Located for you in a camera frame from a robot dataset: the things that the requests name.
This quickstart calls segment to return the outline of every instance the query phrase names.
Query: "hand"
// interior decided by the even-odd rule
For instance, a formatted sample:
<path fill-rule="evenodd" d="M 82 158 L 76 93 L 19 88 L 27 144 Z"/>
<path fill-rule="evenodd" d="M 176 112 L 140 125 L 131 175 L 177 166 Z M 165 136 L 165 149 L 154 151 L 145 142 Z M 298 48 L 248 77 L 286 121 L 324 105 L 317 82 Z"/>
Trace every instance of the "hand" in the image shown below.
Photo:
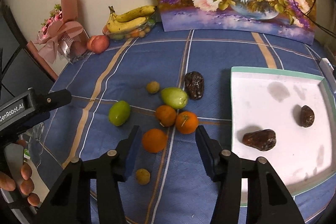
<path fill-rule="evenodd" d="M 26 146 L 26 142 L 24 140 L 18 140 L 17 144 L 22 145 L 23 147 Z M 37 206 L 40 203 L 40 198 L 35 193 L 32 193 L 32 191 L 35 189 L 34 182 L 30 178 L 32 173 L 33 171 L 28 163 L 23 163 L 21 167 L 21 175 L 24 181 L 20 185 L 20 190 L 23 194 L 29 195 L 27 200 L 31 205 Z M 3 188 L 7 191 L 14 191 L 16 184 L 9 176 L 0 172 L 0 188 Z"/>

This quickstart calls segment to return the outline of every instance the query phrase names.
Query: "green mango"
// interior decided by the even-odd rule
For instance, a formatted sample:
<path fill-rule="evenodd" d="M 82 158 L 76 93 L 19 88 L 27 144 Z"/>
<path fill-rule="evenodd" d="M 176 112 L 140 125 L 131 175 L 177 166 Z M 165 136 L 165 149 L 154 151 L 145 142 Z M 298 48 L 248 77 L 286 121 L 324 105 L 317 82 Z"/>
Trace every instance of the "green mango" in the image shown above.
<path fill-rule="evenodd" d="M 109 121 L 116 127 L 124 124 L 131 114 L 131 107 L 125 101 L 116 102 L 109 111 Z"/>

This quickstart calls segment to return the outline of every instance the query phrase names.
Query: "blue tablecloth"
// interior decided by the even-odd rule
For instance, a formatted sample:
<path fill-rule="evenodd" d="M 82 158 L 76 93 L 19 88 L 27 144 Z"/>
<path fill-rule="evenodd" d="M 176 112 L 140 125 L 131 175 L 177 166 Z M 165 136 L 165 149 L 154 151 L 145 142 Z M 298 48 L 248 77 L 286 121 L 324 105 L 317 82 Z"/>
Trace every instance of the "blue tablecloth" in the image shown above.
<path fill-rule="evenodd" d="M 164 32 L 158 24 L 146 37 L 111 42 L 103 54 L 89 54 L 68 65 L 52 91 L 68 89 L 72 103 L 51 113 L 39 142 L 31 145 L 31 158 L 50 188 L 70 158 L 90 160 L 101 156 L 127 138 L 133 125 L 145 132 L 161 128 L 154 110 L 162 105 L 159 94 L 149 95 L 145 86 L 183 86 L 184 74 L 204 76 L 200 101 L 189 101 L 186 110 L 199 117 L 211 138 L 223 148 L 231 145 L 230 69 L 233 66 L 269 67 L 322 75 L 318 61 L 322 47 L 260 33 L 228 30 Z M 107 118 L 119 100 L 132 107 L 121 127 Z M 134 174 L 120 183 L 128 223 L 210 223 L 218 186 L 205 174 L 194 134 L 182 135 L 173 127 L 166 148 L 150 154 L 141 147 L 135 170 L 151 172 L 148 185 L 137 184 Z M 312 223 L 335 192 L 336 176 L 294 197 L 306 222 Z M 98 223 L 95 181 L 91 182 L 92 222 Z M 240 222 L 245 223 L 246 207 Z"/>

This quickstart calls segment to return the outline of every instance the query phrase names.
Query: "plastic fruit container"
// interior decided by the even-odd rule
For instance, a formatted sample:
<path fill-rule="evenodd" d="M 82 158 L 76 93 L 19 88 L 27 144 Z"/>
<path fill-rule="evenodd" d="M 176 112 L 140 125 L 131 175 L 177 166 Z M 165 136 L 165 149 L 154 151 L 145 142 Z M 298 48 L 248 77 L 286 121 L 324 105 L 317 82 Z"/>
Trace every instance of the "plastic fruit container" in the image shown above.
<path fill-rule="evenodd" d="M 107 35 L 110 39 L 113 39 L 115 41 L 120 41 L 123 39 L 129 39 L 131 37 L 137 38 L 137 37 L 145 37 L 155 26 L 156 20 L 155 20 L 155 13 L 152 14 L 144 23 L 135 26 L 132 29 L 128 29 L 126 31 L 112 33 L 107 30 L 107 27 L 105 26 L 103 28 L 103 34 Z"/>

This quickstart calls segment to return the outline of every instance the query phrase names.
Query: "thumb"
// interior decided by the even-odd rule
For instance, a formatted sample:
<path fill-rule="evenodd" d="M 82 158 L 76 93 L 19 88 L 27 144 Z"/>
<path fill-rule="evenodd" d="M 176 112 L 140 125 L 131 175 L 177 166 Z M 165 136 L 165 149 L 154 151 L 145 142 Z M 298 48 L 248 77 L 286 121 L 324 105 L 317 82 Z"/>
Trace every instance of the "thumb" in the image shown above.
<path fill-rule="evenodd" d="M 0 172 L 0 188 L 7 190 L 7 191 L 14 191 L 16 188 L 14 180 L 12 180 L 6 174 Z"/>

